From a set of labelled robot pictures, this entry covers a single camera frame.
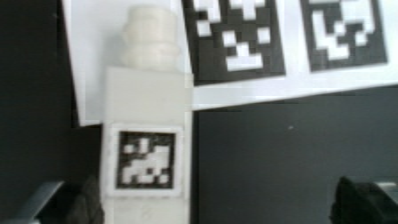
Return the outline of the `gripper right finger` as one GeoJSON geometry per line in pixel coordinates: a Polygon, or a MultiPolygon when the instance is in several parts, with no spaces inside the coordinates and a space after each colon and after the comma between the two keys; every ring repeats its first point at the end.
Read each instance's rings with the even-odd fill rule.
{"type": "Polygon", "coordinates": [[[398,203],[375,183],[339,179],[328,218],[332,224],[398,224],[398,203]]]}

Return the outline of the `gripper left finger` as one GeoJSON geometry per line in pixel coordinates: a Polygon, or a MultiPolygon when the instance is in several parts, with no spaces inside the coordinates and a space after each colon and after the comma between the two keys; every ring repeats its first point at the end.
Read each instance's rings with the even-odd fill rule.
{"type": "Polygon", "coordinates": [[[41,224],[39,213],[50,203],[62,185],[62,181],[48,181],[39,185],[14,217],[0,221],[0,224],[41,224]]]}

